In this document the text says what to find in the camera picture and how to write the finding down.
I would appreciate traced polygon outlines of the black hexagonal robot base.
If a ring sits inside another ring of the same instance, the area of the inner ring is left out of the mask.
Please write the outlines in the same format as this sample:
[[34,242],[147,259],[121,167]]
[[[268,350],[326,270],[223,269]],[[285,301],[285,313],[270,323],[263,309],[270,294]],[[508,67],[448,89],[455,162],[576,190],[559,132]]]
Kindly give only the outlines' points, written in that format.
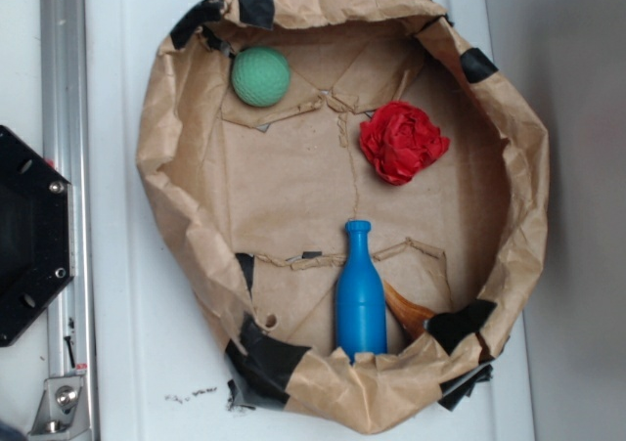
[[72,278],[70,183],[1,127],[1,346],[14,344]]

